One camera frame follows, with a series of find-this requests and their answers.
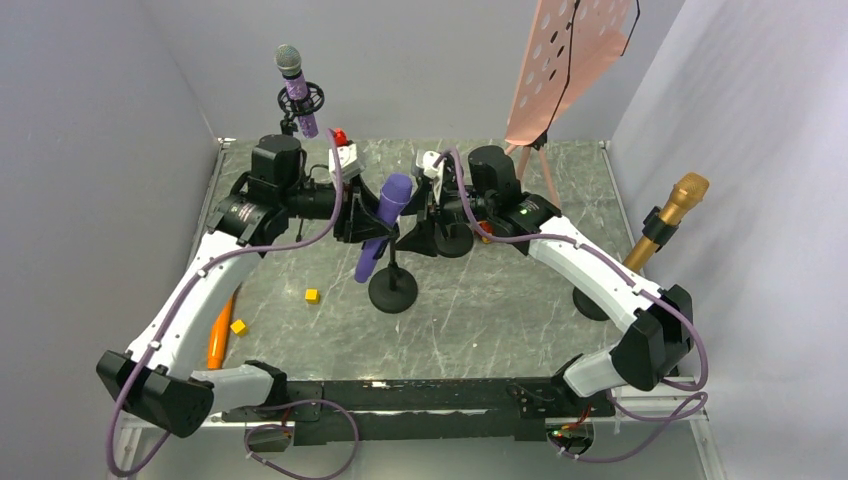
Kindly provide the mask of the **black shock mount desk stand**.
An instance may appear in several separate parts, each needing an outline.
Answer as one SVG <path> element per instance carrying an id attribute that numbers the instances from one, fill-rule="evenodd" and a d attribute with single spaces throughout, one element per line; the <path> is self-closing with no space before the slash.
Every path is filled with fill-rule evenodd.
<path id="1" fill-rule="evenodd" d="M 436 164 L 439 157 L 432 150 L 416 152 L 414 243 L 425 255 L 459 258 L 471 251 L 474 237 L 462 210 L 456 169 L 451 160 Z"/>

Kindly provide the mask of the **black round base mic stand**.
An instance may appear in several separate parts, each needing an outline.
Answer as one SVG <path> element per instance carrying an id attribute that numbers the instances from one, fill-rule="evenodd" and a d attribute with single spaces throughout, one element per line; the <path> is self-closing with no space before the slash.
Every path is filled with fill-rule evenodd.
<path id="1" fill-rule="evenodd" d="M 414 276 L 401 268 L 396 259 L 396 241 L 388 242 L 387 266 L 374 273 L 368 284 L 368 297 L 372 305 L 387 314 L 408 310 L 417 300 L 418 284 Z"/>

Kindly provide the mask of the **black tripod mic stand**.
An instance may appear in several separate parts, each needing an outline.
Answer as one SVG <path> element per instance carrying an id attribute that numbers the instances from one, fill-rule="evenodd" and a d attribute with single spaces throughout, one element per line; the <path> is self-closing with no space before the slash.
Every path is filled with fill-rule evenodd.
<path id="1" fill-rule="evenodd" d="M 277 94 L 277 103 L 283 114 L 279 122 L 282 134 L 293 136 L 297 132 L 301 132 L 306 136 L 306 130 L 301 126 L 302 120 L 305 120 L 308 115 L 314 115 L 319 111 L 325 101 L 325 96 L 322 88 L 313 82 L 306 82 L 306 97 L 303 99 L 294 99 L 288 92 L 287 87 L 283 87 Z"/>

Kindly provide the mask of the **orange microphone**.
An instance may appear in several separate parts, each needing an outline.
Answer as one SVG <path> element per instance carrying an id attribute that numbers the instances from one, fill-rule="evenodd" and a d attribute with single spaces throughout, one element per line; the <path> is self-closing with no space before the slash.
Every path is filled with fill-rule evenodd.
<path id="1" fill-rule="evenodd" d="M 210 331 L 206 361 L 206 366 L 209 370 L 222 368 L 226 355 L 235 297 L 236 295 L 233 294 L 225 303 Z"/>

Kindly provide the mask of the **glitter purple silver microphone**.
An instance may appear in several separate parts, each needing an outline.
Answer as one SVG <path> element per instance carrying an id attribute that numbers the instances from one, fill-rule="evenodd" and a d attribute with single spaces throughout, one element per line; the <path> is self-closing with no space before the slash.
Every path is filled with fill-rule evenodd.
<path id="1" fill-rule="evenodd" d="M 291 97 L 294 99 L 305 98 L 307 81 L 303 74 L 302 58 L 299 51 L 292 45 L 282 44 L 275 51 L 275 62 Z M 305 120 L 302 120 L 301 126 L 306 130 L 305 138 L 315 138 L 318 135 L 315 114 L 308 115 Z"/>

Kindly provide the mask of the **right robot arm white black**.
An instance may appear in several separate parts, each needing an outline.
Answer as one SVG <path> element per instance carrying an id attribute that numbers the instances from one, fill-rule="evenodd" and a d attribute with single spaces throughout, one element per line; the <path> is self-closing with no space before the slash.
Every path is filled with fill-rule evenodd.
<path id="1" fill-rule="evenodd" d="M 612 346 L 580 355 L 564 366 L 551 390 L 554 407 L 576 415 L 592 395 L 621 386 L 651 391 L 691 351 L 708 370 L 692 320 L 692 298 L 682 287 L 663 288 L 595 245 L 544 197 L 522 189 L 505 150 L 474 149 L 463 165 L 456 149 L 418 152 L 418 182 L 410 211 L 421 226 L 444 222 L 494 229 L 490 239 L 509 244 L 563 276 L 621 332 Z"/>

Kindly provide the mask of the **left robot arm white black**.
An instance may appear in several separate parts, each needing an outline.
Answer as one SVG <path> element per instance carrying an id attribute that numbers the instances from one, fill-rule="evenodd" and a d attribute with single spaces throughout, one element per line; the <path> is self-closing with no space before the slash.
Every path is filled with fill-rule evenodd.
<path id="1" fill-rule="evenodd" d="M 107 351 L 96 371 L 119 412 L 170 435 L 192 435 L 206 418 L 250 408 L 279 417 L 289 399 L 286 374 L 250 360 L 229 369 L 198 370 L 209 334 L 240 285 L 293 219 L 321 220 L 324 233 L 345 243 L 387 234 L 376 196 L 361 179 L 365 165 L 356 144 L 331 134 L 327 170 L 317 182 L 301 141 L 274 134 L 259 140 L 251 163 L 214 207 L 195 256 L 150 325 L 122 352 Z"/>

